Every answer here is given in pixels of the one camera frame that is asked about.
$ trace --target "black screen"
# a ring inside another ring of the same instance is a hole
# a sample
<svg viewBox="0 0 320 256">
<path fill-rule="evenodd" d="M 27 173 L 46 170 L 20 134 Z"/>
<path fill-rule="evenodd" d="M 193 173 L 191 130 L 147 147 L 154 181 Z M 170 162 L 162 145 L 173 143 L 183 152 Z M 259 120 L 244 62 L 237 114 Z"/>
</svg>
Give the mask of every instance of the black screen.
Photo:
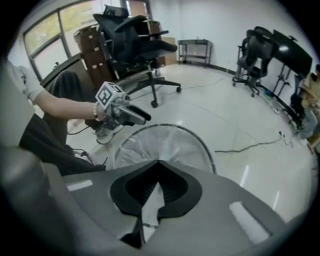
<svg viewBox="0 0 320 256">
<path fill-rule="evenodd" d="M 284 34 L 273 30 L 273 39 L 279 44 L 275 58 L 297 74 L 307 76 L 310 72 L 312 58 L 299 45 Z"/>
</svg>

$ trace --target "black pants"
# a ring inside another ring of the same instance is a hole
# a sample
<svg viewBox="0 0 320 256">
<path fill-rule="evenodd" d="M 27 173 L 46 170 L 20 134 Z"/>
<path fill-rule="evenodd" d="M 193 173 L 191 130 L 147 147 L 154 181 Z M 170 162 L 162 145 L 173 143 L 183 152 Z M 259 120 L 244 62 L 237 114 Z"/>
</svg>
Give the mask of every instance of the black pants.
<svg viewBox="0 0 320 256">
<path fill-rule="evenodd" d="M 70 71 L 62 72 L 49 92 L 59 98 L 95 101 L 93 93 L 83 93 L 77 74 Z M 34 114 L 22 135 L 20 147 L 33 152 L 44 163 L 56 165 L 63 176 L 104 170 L 103 165 L 93 166 L 86 160 L 75 157 L 73 151 L 65 145 L 67 122 L 48 114 L 44 114 L 43 119 Z M 94 130 L 101 125 L 96 120 L 86 120 L 85 123 Z"/>
</svg>

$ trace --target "person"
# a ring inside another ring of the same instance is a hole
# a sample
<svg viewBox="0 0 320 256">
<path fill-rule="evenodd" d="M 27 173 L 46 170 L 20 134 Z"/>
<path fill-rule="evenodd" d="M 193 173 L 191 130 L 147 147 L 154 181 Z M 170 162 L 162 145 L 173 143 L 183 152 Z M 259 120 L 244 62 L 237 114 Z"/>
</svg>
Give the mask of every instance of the person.
<svg viewBox="0 0 320 256">
<path fill-rule="evenodd" d="M 21 148 L 33 152 L 44 163 L 56 165 L 61 175 L 105 170 L 104 166 L 92 165 L 75 157 L 73 150 L 66 145 L 67 122 L 70 119 L 84 119 L 95 131 L 100 144 L 108 143 L 113 134 L 123 127 L 119 125 L 114 131 L 104 127 L 102 121 L 105 112 L 102 106 L 96 106 L 93 93 L 85 95 L 81 90 L 76 73 L 67 70 L 61 72 L 47 91 L 26 67 L 17 67 L 9 60 L 2 60 L 1 68 L 25 98 L 44 112 L 42 119 L 37 114 L 32 116 L 20 140 Z"/>
<path fill-rule="evenodd" d="M 315 67 L 315 74 L 309 73 L 306 76 L 304 85 L 301 87 L 302 101 L 301 105 L 304 110 L 303 128 L 299 133 L 300 143 L 307 145 L 307 138 L 314 133 L 320 132 L 320 64 Z"/>
</svg>

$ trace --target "window frame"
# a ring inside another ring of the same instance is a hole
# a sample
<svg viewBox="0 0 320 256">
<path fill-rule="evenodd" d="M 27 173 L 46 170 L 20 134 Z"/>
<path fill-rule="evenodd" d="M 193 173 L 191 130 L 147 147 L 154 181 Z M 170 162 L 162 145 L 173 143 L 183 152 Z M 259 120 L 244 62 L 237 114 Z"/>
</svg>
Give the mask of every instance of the window frame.
<svg viewBox="0 0 320 256">
<path fill-rule="evenodd" d="M 42 18 L 40 18 L 39 20 L 37 20 L 32 26 L 30 26 L 28 29 L 26 29 L 24 32 L 23 32 L 23 44 L 24 44 L 24 48 L 25 48 L 25 51 L 26 51 L 26 54 L 28 56 L 28 59 L 30 61 L 30 64 L 33 68 L 33 71 L 35 72 L 38 80 L 41 82 L 43 79 L 45 79 L 45 77 L 41 77 L 38 69 L 37 69 L 37 66 L 36 66 L 36 63 L 34 61 L 35 57 L 41 53 L 45 48 L 47 48 L 49 45 L 51 45 L 52 43 L 54 43 L 55 41 L 61 39 L 62 41 L 62 45 L 63 45 L 63 48 L 65 50 L 65 54 L 68 58 L 68 60 L 70 58 L 72 58 L 73 56 L 71 56 L 71 53 L 70 53 L 70 50 L 69 50 L 69 47 L 68 47 L 68 44 L 67 44 L 67 41 L 66 41 L 66 36 L 65 36 L 65 32 L 63 30 L 63 26 L 62 26 L 62 21 L 61 21 L 61 15 L 60 15 L 60 11 L 62 11 L 63 9 L 66 9 L 68 7 L 71 7 L 71 6 L 74 6 L 74 5 L 78 5 L 78 4 L 81 4 L 81 3 L 85 3 L 85 2 L 90 2 L 90 1 L 93 1 L 93 0 L 79 0 L 79 1 L 74 1 L 74 2 L 71 2 L 71 3 L 68 3 L 62 7 L 59 7 L 51 12 L 49 12 L 48 14 L 46 14 L 45 16 L 43 16 Z M 101 4 L 101 9 L 102 9 L 102 12 L 104 11 L 104 6 L 100 1 L 100 4 Z M 151 12 L 151 6 L 150 6 L 150 2 L 149 0 L 135 0 L 135 1 L 140 1 L 140 2 L 145 2 L 146 4 L 146 9 L 148 11 L 148 14 L 149 14 L 149 19 L 152 20 L 152 12 Z M 126 3 L 126 0 L 120 0 L 120 5 L 122 8 L 125 8 L 127 9 L 127 3 Z M 58 15 L 58 22 L 59 22 L 59 27 L 60 27 L 60 33 L 55 35 L 54 37 L 52 37 L 51 39 L 49 39 L 48 41 L 46 41 L 43 45 L 41 45 L 40 47 L 38 47 L 32 54 L 28 54 L 28 50 L 27 50 L 27 45 L 26 45 L 26 34 L 32 30 L 36 25 L 38 25 L 39 23 L 41 23 L 42 21 L 44 21 L 46 18 L 50 17 L 51 15 L 54 15 L 56 14 Z"/>
</svg>

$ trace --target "chair base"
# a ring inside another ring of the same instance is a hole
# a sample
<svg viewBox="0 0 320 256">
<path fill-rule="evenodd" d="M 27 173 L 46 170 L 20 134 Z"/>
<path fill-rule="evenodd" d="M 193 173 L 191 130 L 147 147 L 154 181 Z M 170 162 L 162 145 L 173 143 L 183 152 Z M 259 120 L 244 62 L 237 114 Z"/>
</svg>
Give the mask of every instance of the chair base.
<svg viewBox="0 0 320 256">
<path fill-rule="evenodd" d="M 248 76 L 247 79 L 240 78 L 239 76 L 234 76 L 232 78 L 232 85 L 235 87 L 237 83 L 245 84 L 252 91 L 251 97 L 254 97 L 256 94 L 259 95 L 259 93 L 260 93 L 260 91 L 258 90 L 259 86 L 257 86 L 257 84 L 259 85 L 257 80 L 258 80 L 257 78 L 252 77 L 252 76 Z"/>
<path fill-rule="evenodd" d="M 133 93 L 135 93 L 137 91 L 140 91 L 143 88 L 151 86 L 152 94 L 153 94 L 153 101 L 151 101 L 151 105 L 152 105 L 153 108 L 156 108 L 158 106 L 155 85 L 176 86 L 177 87 L 176 88 L 176 92 L 177 93 L 180 93 L 181 90 L 182 90 L 180 83 L 167 81 L 167 80 L 165 80 L 164 77 L 153 77 L 151 71 L 148 71 L 147 75 L 148 75 L 148 79 L 140 81 L 136 88 L 134 88 L 134 89 L 132 89 L 131 91 L 128 92 L 128 95 L 131 95 L 131 94 L 133 94 Z"/>
</svg>

